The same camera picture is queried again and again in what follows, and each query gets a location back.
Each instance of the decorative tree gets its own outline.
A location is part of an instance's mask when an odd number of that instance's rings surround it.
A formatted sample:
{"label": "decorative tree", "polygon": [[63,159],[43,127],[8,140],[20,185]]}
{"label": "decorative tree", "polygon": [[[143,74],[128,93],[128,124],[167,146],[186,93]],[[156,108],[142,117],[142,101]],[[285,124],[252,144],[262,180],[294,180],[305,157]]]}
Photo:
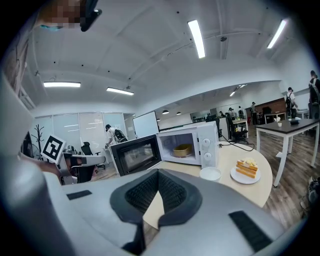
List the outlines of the decorative tree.
{"label": "decorative tree", "polygon": [[[37,137],[34,136],[34,135],[32,135],[32,134],[31,134],[31,135],[36,138],[36,142],[38,142],[38,146],[39,146],[39,152],[41,153],[41,144],[40,144],[40,142],[43,142],[44,139],[41,139],[41,137],[42,137],[42,132],[40,133],[40,131],[41,131],[44,127],[42,127],[41,129],[39,129],[39,124],[36,125],[35,127],[36,127],[36,128],[34,128],[34,129],[35,129],[36,132],[37,132]],[[41,154],[39,155],[39,160],[43,160]]]}

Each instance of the cake slice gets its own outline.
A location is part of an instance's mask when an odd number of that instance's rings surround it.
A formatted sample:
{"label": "cake slice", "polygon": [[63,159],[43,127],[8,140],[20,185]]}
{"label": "cake slice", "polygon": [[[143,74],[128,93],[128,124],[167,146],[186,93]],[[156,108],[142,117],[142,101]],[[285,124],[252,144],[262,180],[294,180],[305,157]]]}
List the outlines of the cake slice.
{"label": "cake slice", "polygon": [[258,165],[255,162],[255,160],[253,160],[252,158],[244,158],[242,160],[238,160],[236,162],[236,168],[235,170],[238,173],[241,173],[243,175],[246,175],[250,178],[256,178],[256,174],[257,174],[257,170],[258,170]]}

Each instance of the whiteboard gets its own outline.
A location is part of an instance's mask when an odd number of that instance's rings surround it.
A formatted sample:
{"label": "whiteboard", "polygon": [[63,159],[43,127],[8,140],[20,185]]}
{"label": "whiteboard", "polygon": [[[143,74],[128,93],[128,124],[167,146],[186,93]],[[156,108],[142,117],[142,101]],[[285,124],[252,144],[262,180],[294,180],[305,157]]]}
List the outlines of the whiteboard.
{"label": "whiteboard", "polygon": [[134,118],[133,125],[137,138],[157,134],[159,132],[156,113],[154,111]]}

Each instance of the microwave control knob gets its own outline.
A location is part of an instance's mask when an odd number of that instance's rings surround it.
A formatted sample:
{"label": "microwave control knob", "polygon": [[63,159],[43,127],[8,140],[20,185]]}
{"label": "microwave control knob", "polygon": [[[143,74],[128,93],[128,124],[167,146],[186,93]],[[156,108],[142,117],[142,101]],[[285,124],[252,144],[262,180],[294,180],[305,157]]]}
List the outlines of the microwave control knob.
{"label": "microwave control knob", "polygon": [[211,158],[212,158],[212,154],[210,154],[209,152],[205,153],[204,154],[204,160],[205,161],[211,161]]}
{"label": "microwave control knob", "polygon": [[208,139],[208,138],[205,138],[203,141],[202,141],[202,145],[205,146],[205,147],[209,147],[211,144],[211,140]]}

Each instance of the round table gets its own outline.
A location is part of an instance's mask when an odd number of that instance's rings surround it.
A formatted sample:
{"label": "round table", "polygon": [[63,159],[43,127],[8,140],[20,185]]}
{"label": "round table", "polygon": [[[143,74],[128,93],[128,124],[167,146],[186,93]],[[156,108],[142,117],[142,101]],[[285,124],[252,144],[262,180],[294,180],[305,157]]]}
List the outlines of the round table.
{"label": "round table", "polygon": [[[267,159],[255,149],[251,152],[242,150],[241,148],[246,150],[251,149],[246,145],[236,144],[241,147],[238,148],[230,145],[227,141],[220,141],[220,143],[225,146],[219,150],[217,166],[221,171],[219,183],[234,189],[262,208],[268,200],[272,188],[272,171]],[[261,172],[261,178],[258,182],[246,185],[238,183],[231,178],[231,169],[236,166],[237,160],[241,160],[243,158],[253,158],[256,161]],[[154,166],[153,169],[169,169],[199,177],[201,166],[163,161]],[[164,214],[163,201],[158,192],[148,210],[145,212],[143,220],[155,229],[158,229],[158,220]]]}

